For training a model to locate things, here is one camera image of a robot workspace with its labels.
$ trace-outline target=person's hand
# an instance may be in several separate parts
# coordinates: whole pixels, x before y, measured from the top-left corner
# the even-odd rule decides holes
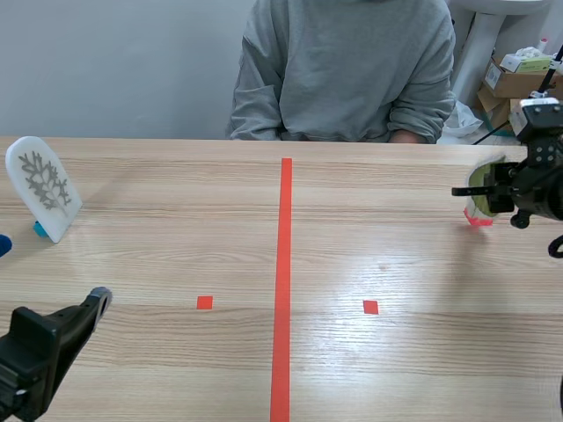
[[[426,143],[426,139],[408,130],[398,130],[393,134],[389,143]]]

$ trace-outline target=person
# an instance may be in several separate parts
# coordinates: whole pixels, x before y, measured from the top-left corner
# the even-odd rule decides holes
[[[227,135],[435,143],[454,45],[444,0],[258,0]]]

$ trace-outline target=hoodie sleeve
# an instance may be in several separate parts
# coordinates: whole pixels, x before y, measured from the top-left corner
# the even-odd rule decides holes
[[[279,0],[257,0],[243,37],[240,73],[233,96],[230,139],[280,139],[279,101],[287,62],[287,16]]]
[[[450,90],[456,35],[450,17],[444,19],[421,57],[409,84],[391,109],[390,131],[407,130],[436,143],[456,99]]]

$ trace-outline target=wood grain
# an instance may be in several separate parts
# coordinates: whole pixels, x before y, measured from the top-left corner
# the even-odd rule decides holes
[[[480,158],[522,149],[47,142],[84,209],[60,244],[41,240],[0,170],[14,242],[0,332],[20,305],[50,312],[96,286],[115,301],[43,420],[268,421],[284,156],[294,422],[561,419],[563,280],[547,245],[563,226],[472,230],[450,197]]]

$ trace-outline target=white wall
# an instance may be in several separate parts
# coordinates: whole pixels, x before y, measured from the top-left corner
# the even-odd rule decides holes
[[[509,16],[496,45],[497,55],[514,53],[522,47],[535,47],[542,39],[550,44],[546,53],[555,53],[563,43],[563,0],[553,0],[550,7],[525,17]]]
[[[456,57],[458,57],[467,38],[473,13],[457,4],[450,4],[450,10],[452,17],[456,20]],[[552,0],[549,7],[533,15],[507,17],[497,40],[496,54],[504,56],[514,53],[522,47],[535,47],[542,38],[550,41],[545,50],[546,53],[556,53],[561,48],[563,44],[563,0]]]
[[[254,0],[0,0],[0,135],[222,138]]]

